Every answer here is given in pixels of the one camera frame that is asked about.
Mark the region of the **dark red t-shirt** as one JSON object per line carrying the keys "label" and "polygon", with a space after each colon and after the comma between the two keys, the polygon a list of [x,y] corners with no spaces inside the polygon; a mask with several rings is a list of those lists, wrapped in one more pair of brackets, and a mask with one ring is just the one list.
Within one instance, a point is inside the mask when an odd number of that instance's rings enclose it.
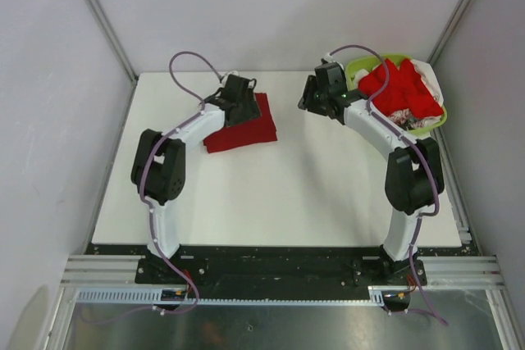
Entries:
{"label": "dark red t-shirt", "polygon": [[272,118],[267,94],[256,93],[255,98],[261,116],[242,125],[223,127],[209,135],[203,141],[207,153],[224,152],[256,143],[277,141],[276,125]]}

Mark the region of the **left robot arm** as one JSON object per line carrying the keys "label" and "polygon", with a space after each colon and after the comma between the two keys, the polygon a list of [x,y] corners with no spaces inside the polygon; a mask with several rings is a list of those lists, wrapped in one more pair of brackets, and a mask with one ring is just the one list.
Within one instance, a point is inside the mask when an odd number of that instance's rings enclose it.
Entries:
{"label": "left robot arm", "polygon": [[256,79],[228,73],[218,90],[202,99],[199,110],[181,125],[166,133],[146,129],[139,137],[130,177],[148,206],[148,250],[159,257],[152,272],[164,284],[176,282],[181,274],[181,264],[172,258],[180,241],[171,211],[185,186],[186,153],[223,128],[261,117],[256,85]]}

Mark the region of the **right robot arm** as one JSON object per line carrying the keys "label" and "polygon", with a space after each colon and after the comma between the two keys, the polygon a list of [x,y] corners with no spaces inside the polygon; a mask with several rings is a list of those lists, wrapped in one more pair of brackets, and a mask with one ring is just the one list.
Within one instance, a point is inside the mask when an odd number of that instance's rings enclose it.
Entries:
{"label": "right robot arm", "polygon": [[415,138],[375,109],[364,93],[348,89],[344,69],[335,61],[323,60],[314,69],[298,108],[339,121],[386,159],[385,194],[392,212],[378,274],[385,284],[399,284],[415,262],[422,218],[440,210],[445,185],[437,142]]}

